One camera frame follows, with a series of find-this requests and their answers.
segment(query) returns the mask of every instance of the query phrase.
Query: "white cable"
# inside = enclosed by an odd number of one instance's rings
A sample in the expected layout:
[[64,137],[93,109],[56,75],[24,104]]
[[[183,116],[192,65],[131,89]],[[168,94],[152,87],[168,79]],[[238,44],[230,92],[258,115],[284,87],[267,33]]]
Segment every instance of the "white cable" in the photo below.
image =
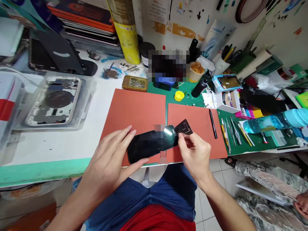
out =
[[13,68],[10,68],[10,67],[0,67],[0,70],[2,70],[2,69],[8,69],[8,70],[11,70],[11,71],[13,71],[13,72],[15,72],[15,73],[18,73],[18,74],[20,74],[21,76],[23,76],[24,78],[26,78],[32,85],[38,86],[38,84],[37,84],[36,82],[34,82],[31,78],[29,78],[29,77],[26,76],[25,74],[23,74],[23,73],[21,73],[21,72],[15,70],[15,69],[13,69]]

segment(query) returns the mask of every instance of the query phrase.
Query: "jeans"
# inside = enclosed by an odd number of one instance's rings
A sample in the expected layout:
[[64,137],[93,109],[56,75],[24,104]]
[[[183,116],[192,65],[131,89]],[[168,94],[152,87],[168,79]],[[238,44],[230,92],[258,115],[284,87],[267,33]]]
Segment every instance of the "jeans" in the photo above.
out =
[[[73,183],[75,190],[81,178]],[[116,231],[142,208],[162,205],[177,216],[193,222],[197,184],[183,163],[168,165],[151,188],[128,178],[104,200],[85,221],[87,231]]]

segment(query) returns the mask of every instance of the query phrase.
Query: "black phone holder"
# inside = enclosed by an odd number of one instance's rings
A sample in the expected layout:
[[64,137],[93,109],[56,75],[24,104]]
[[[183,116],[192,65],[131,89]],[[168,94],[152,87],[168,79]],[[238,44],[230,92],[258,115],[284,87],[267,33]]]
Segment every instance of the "black phone holder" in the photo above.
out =
[[81,59],[73,44],[53,30],[36,30],[35,36],[42,43],[59,72],[93,76],[97,71],[96,63]]

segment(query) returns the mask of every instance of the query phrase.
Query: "hand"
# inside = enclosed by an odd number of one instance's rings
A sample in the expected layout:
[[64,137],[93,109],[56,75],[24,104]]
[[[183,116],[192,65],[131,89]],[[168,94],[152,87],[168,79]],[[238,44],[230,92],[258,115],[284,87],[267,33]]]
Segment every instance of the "hand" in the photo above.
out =
[[121,168],[127,146],[136,133],[136,130],[128,133],[131,127],[115,131],[102,139],[73,194],[90,200],[89,203],[100,203],[149,161],[141,159],[127,168]]
[[198,184],[204,177],[211,174],[209,169],[211,145],[196,133],[187,136],[187,138],[191,140],[192,148],[187,147],[185,138],[181,133],[179,133],[178,144],[184,165]]
[[296,210],[306,219],[308,219],[308,191],[299,194],[297,197],[297,202],[294,202]]

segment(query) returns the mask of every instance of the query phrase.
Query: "camouflage pants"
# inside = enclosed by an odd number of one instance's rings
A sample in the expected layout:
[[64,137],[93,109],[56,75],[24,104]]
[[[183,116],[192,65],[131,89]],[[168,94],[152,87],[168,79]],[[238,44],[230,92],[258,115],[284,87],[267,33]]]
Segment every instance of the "camouflage pants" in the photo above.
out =
[[290,205],[282,207],[258,197],[239,197],[237,202],[250,216],[257,230],[308,231],[308,221],[293,207],[297,195],[307,191],[307,181],[267,162],[239,160],[235,169],[239,175],[249,176]]

